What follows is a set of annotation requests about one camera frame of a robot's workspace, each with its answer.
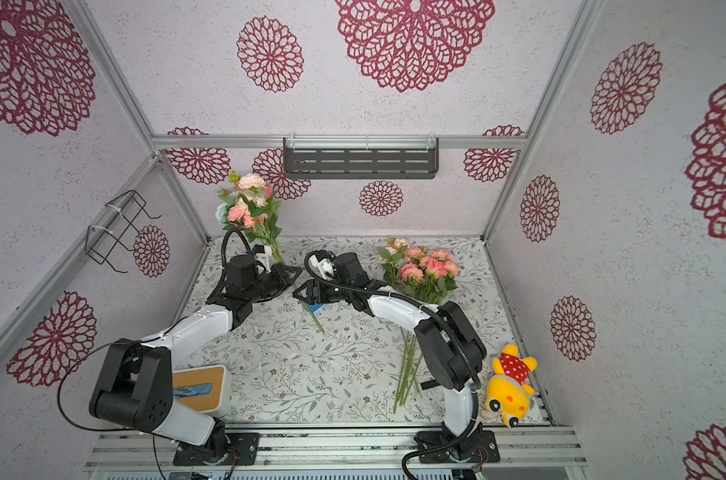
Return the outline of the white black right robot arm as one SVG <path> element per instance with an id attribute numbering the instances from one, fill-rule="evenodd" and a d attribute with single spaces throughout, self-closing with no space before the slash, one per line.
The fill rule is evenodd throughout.
<path id="1" fill-rule="evenodd" d="M 346 302 L 411 331 L 432 379 L 443 388 L 444 426 L 456 437 L 477 429 L 479 372 L 487 348 L 458 303 L 426 304 L 381 281 L 354 287 L 313 279 L 302 284 L 294 297 L 308 305 Z"/>

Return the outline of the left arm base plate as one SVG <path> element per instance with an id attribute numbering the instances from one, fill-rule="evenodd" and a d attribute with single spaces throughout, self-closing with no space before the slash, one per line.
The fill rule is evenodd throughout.
<path id="1" fill-rule="evenodd" d="M 256 461 L 261 435 L 255 432 L 218 432 L 206 444 L 181 442 L 172 464 L 188 466 L 251 466 Z"/>

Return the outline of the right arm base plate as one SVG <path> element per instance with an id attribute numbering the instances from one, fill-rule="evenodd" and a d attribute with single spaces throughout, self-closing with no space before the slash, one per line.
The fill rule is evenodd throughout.
<path id="1" fill-rule="evenodd" d="M 452 439 L 443 431 L 419 431 L 415 436 L 421 463 L 498 463 L 501 460 L 492 431 L 476 429 L 464 440 L 446 447 Z"/>

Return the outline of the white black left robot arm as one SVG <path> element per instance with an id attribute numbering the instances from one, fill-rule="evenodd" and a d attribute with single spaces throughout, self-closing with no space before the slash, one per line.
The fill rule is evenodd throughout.
<path id="1" fill-rule="evenodd" d="M 198 310 L 156 334 L 110 345 L 89 403 L 91 416 L 195 447 L 221 442 L 216 418 L 174 399 L 173 367 L 235 330 L 254 304 L 280 296 L 301 273 L 300 267 L 278 263 L 249 279 L 225 268 Z"/>

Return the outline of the mixed pastel flower bouquet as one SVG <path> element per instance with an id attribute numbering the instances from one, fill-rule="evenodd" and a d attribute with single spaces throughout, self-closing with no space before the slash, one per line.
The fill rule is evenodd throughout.
<path id="1" fill-rule="evenodd" d="M 242 254 L 254 256 L 257 279 L 268 278 L 274 264 L 286 262 L 278 242 L 282 232 L 277 225 L 281 202 L 275 198 L 273 186 L 254 173 L 241 176 L 232 171 L 229 181 L 233 187 L 218 193 L 221 204 L 216 216 L 224 227 L 225 236 L 220 250 L 220 278 L 207 302 L 225 308 L 232 317 L 230 311 L 221 305 L 227 261 Z"/>

